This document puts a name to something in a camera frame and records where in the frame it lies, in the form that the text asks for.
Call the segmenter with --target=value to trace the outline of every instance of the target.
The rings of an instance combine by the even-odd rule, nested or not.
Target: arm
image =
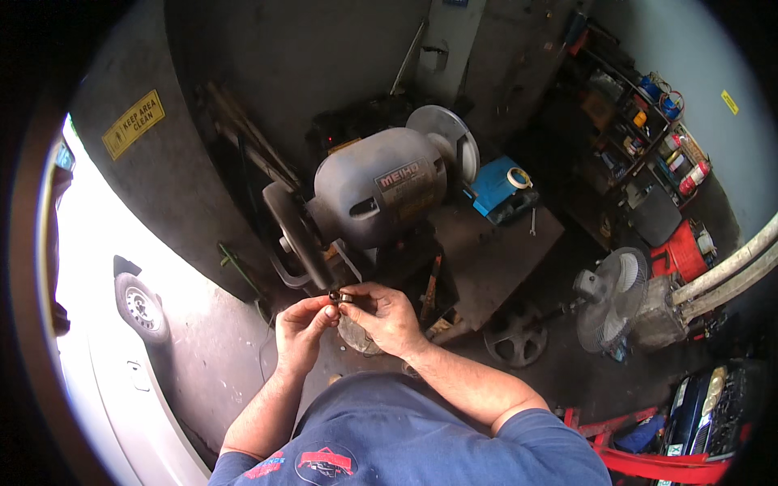
[[[264,460],[289,441],[305,376],[319,355],[319,338],[338,325],[338,311],[329,303],[326,295],[304,299],[275,318],[278,365],[227,429],[219,455],[233,451]]]
[[[490,426],[492,434],[520,411],[548,410],[545,400],[517,377],[427,341],[402,292],[375,283],[352,285],[342,291],[366,298],[366,307],[375,312],[345,303],[341,312],[364,327],[381,349],[404,359],[449,403]]]

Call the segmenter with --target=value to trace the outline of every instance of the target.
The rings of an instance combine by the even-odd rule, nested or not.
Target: wrench
[[[537,233],[534,230],[534,214],[535,214],[535,208],[532,208],[532,224],[530,226],[530,235],[535,236]]]

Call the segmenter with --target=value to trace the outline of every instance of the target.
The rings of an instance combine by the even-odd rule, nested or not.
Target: concrete floor
[[[570,275],[575,275],[591,254],[580,235],[566,234],[538,270],[517,290],[548,309],[554,299],[567,298]],[[560,256],[567,261],[560,264]],[[179,423],[206,464],[213,467],[224,434],[232,420],[261,388],[275,368],[275,334],[255,308],[203,278],[207,305],[187,309],[166,305],[170,346],[149,350],[154,371]],[[604,420],[643,407],[666,403],[674,385],[686,374],[707,365],[704,345],[677,344],[652,355],[638,350],[625,363],[586,353],[578,344],[574,320],[566,317],[548,325],[548,348],[533,365],[508,370],[534,387],[554,406],[578,406],[583,423]],[[346,347],[334,329],[321,341],[321,352],[303,388],[298,417],[327,386],[330,375],[363,370],[399,371],[392,356],[365,358]],[[468,334],[450,349],[476,361],[499,365],[489,356],[480,333]]]

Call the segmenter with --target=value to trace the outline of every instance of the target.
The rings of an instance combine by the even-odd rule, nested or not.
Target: fan grille
[[[600,303],[584,304],[578,314],[578,341],[590,353],[616,346],[632,329],[633,317],[646,298],[646,258],[636,248],[619,248],[594,272],[607,291]]]

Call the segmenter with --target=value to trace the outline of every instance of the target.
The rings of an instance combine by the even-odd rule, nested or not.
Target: workbench
[[[480,329],[564,231],[543,206],[537,208],[537,236],[529,234],[531,211],[502,226],[494,226],[467,200],[441,206],[429,220],[443,245],[446,264],[459,292],[459,303],[454,308],[463,318],[463,324],[452,331],[455,335]]]

